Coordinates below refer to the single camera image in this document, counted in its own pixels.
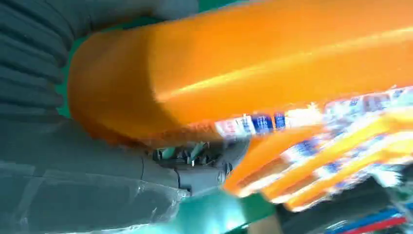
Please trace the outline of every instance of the machine part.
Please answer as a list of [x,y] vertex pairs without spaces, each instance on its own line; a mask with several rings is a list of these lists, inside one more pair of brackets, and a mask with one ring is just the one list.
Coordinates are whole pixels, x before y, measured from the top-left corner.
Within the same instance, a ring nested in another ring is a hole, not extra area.
[[70,108],[97,137],[152,148],[300,129],[331,101],[412,85],[412,9],[410,0],[254,1],[96,34],[73,59]]
[[222,168],[208,166],[186,166],[176,169],[179,188],[187,189],[192,196],[200,196],[221,186],[226,177]]
[[162,151],[162,159],[171,158],[174,153],[175,153],[175,148],[173,147],[166,148],[165,150]]
[[166,222],[190,196],[178,189],[174,170],[143,150],[93,140],[73,120],[2,120],[0,129],[0,233],[84,233]]
[[163,159],[165,150],[155,150],[152,155],[161,166],[178,173],[179,188],[198,196],[221,186],[244,158],[248,147],[248,140],[222,141],[174,148],[168,159]]

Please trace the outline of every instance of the orange plastic cover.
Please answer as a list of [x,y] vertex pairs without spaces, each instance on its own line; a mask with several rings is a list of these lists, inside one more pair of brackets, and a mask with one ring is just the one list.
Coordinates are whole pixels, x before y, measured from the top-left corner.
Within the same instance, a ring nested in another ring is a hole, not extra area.
[[71,112],[97,137],[162,147],[234,137],[220,120],[243,114],[274,121],[408,86],[412,10],[410,0],[267,0],[96,34],[73,59]]
[[[245,159],[225,182],[224,189],[237,196],[261,191],[269,200],[285,202],[289,209],[300,211],[333,195],[337,191],[332,191],[332,188],[370,165],[411,163],[413,159],[413,107],[388,109],[366,118],[355,128],[349,128],[336,140],[325,144],[308,160],[288,164],[282,157],[285,149],[292,142],[309,139],[309,134],[319,132],[319,129],[312,130],[298,135],[288,133],[281,138],[273,135],[256,139]],[[364,142],[383,135],[386,137],[377,141],[374,147],[364,150],[361,156],[343,162],[336,173],[327,177],[315,175],[319,168],[340,160]]]

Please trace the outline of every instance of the green surface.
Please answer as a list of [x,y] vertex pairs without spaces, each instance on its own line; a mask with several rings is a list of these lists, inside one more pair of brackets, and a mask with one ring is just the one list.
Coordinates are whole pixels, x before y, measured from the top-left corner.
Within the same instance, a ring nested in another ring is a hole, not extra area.
[[[233,2],[234,0],[202,0],[200,9],[201,11],[211,10]],[[156,22],[154,19],[144,18],[122,25],[122,27],[130,28]],[[84,40],[80,39],[75,42],[68,64],[70,64],[74,51]],[[63,69],[63,72],[67,77],[69,65]],[[57,91],[67,100],[66,90],[66,83],[57,87]],[[67,101],[59,109],[59,112],[70,117]],[[273,205],[266,202],[260,195],[236,199],[217,189],[204,197],[189,198],[183,202],[180,205],[177,217],[172,222],[144,226],[133,231],[133,233],[223,234],[231,230],[241,233],[246,224],[273,213]]]

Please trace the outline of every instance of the label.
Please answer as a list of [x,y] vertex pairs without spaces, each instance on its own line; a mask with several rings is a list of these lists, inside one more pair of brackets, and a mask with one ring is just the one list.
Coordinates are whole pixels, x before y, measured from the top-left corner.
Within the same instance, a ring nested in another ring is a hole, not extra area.
[[256,134],[251,116],[233,118],[215,123],[217,132],[223,138],[245,138]]
[[[371,140],[366,141],[362,145],[360,145],[358,148],[353,149],[349,153],[345,154],[344,157],[342,157],[340,160],[335,162],[337,166],[334,168],[336,171],[331,172],[331,174],[326,175],[326,177],[333,176],[335,173],[339,172],[343,167],[351,164],[354,161],[359,160],[361,157],[363,157],[363,154],[367,152],[371,147],[374,147],[375,144],[381,142],[385,138],[385,135],[380,135],[377,136]],[[338,183],[335,185],[333,188],[333,191],[336,189],[339,191],[345,190],[345,189],[351,189],[355,185],[365,181],[367,178],[369,178],[372,174],[372,172],[380,167],[381,164],[371,164],[364,169],[358,171],[357,173],[354,173],[351,175],[349,178],[345,179],[344,181]]]
[[366,113],[375,113],[387,108],[413,104],[413,87],[371,93],[350,100],[330,102],[325,106],[327,122],[354,122]]
[[314,170],[314,174],[320,179],[329,179],[341,170],[343,164],[340,160],[328,163]]
[[271,116],[253,116],[252,123],[254,124],[255,132],[257,134],[267,134],[273,132],[273,123]]
[[281,154],[281,157],[289,163],[301,164],[318,152],[313,140],[302,141]]
[[294,109],[285,113],[246,115],[226,119],[215,122],[215,127],[224,139],[234,139],[265,135],[274,131],[311,126],[322,122],[323,114],[315,104],[310,104],[308,108]]

